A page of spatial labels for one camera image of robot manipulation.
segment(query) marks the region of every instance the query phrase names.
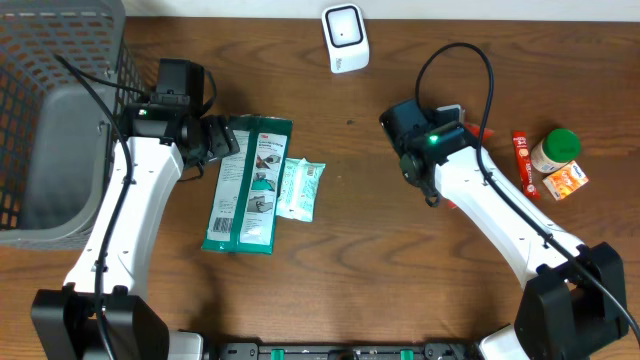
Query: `pill bottle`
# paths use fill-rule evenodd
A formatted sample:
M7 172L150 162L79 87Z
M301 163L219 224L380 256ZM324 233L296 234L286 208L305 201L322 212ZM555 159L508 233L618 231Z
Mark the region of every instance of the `pill bottle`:
M580 154L580 139L569 129L555 129L531 151L531 164L542 173L552 173Z

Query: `orange and white box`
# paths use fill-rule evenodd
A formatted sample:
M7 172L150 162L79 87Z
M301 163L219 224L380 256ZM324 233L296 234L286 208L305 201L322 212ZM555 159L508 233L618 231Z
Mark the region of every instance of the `orange and white box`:
M556 200L562 200L582 185L589 182L587 175L575 161L563 166L560 170L542 180Z

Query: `laundry basket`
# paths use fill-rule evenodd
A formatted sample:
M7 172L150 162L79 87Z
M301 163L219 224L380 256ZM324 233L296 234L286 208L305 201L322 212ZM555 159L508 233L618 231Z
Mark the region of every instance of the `laundry basket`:
M0 0L0 245L77 249L106 190L112 129L64 56L144 90L119 0ZM135 93L92 84L118 114Z

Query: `wood grain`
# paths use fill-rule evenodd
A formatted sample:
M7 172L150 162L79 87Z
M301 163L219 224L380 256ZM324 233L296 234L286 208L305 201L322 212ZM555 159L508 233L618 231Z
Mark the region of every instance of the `wood grain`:
M521 289L497 250L459 210L430 209L407 185L378 116L412 96L440 46L482 47L496 73L487 147L519 184L511 131L531 145L573 129L590 183L561 202L539 182L543 212L625 261L640 316L640 27L636 24L369 21L369 66L333 75L316 20L129 19L125 38L152 83L161 57L210 69L216 113L293 119L290 156L327 164L313 223L278 219L273 256L203 252L217 167L179 184L167 204L150 274L152 308L171 328L265 342L419 342L478 338L512 322ZM452 50L423 83L425 103L460 103L478 122L486 74ZM29 309L57 288L78 252L0 249L0 358L43 356ZM632 336L594 359L636 359Z

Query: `white device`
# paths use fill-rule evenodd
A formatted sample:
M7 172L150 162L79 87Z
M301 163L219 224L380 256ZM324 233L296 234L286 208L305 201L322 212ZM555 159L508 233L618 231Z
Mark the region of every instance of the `white device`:
M115 225L105 264L103 292L109 294L116 285L126 286L129 294L147 297L147 274L151 252L167 199L180 177L183 162L175 144L162 145L156 138L131 137L129 149L136 166L129 192ZM546 217L496 168L482 149L483 161L498 186L527 214L553 233L555 239L572 255L578 255L577 237L565 232ZM435 184L443 197L452 200L498 248L515 272L520 284L537 276L542 264L556 267L566 261L555 249L546 247L536 232L522 220L490 187L484 183L476 160L476 149L466 147L436 165ZM93 293L95 270L107 223L122 188L125 160L122 148L116 148L114 174L100 208L94 231L80 259L69 272L65 284L75 283L78 292ZM195 333L170 332L170 360L201 360L203 338ZM505 327L480 342L486 360L528 359L518 342L513 326Z
M369 64L369 40L358 6L342 4L326 8L322 12L322 27L332 72L358 70Z

